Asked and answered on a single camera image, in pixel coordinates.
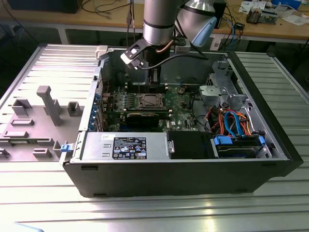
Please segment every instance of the side panel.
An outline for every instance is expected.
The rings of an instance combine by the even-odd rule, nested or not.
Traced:
[[[84,197],[253,192],[290,161],[66,164]]]
[[[251,97],[254,100],[254,103],[256,104],[261,115],[269,126],[271,132],[278,141],[279,146],[283,150],[284,154],[293,161],[288,167],[286,167],[284,170],[281,170],[277,174],[277,176],[286,176],[291,171],[299,167],[303,163],[303,160],[294,145],[292,144],[289,137],[286,135],[281,124],[274,116],[264,97],[256,87],[246,68],[242,65],[237,54],[235,52],[230,52],[229,57],[231,58],[232,63],[235,66],[235,69],[238,73],[238,78],[241,78],[240,81],[245,85],[246,89],[248,90],[248,94],[250,95],[248,97]]]

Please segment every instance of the blue latch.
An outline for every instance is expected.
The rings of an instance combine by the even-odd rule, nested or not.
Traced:
[[[74,144],[63,144],[61,145],[61,152],[72,152],[74,150]]]
[[[260,142],[261,142],[262,145],[265,144],[265,139],[264,139],[262,136],[259,137],[259,140],[260,140]]]
[[[233,144],[232,139],[228,136],[216,136],[213,140],[214,140],[215,145],[219,145],[219,144],[232,145]]]

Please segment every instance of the blue cable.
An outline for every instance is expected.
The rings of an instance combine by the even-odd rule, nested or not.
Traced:
[[[228,124],[227,124],[227,118],[228,118],[229,113],[233,114],[233,116],[234,116],[234,118],[235,118],[235,123],[236,123],[236,128],[237,128],[238,134],[239,134],[240,136],[243,136],[244,134],[243,134],[243,131],[242,131],[241,127],[240,127],[239,119],[238,119],[237,115],[236,115],[234,112],[231,112],[231,111],[227,112],[227,113],[225,114],[225,116],[224,116],[224,126],[225,126],[226,130],[227,130],[228,132],[230,132],[230,134],[231,134],[233,137],[236,137],[236,135],[233,133],[233,131],[230,130],[230,128],[228,127]]]

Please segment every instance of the green circuit board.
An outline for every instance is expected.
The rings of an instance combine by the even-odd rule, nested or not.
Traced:
[[[162,100],[160,107],[155,111],[147,111],[160,115],[158,127],[155,128],[138,128],[134,131],[139,132],[163,132],[163,131],[196,131],[197,128],[192,122],[192,112],[190,105],[190,93],[185,92],[179,94],[180,87],[170,87],[164,94],[156,94]],[[143,94],[126,93],[123,88],[115,89],[112,93],[112,110],[107,109],[105,114],[108,117],[109,131],[130,131],[126,126],[124,117],[129,113],[140,113],[140,107],[153,107],[153,103],[149,101],[143,102]]]

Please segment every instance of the metal bracket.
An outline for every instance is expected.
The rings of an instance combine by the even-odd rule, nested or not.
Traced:
[[[168,141],[168,151],[170,154],[173,154],[175,152],[175,148],[174,148],[174,141]]]

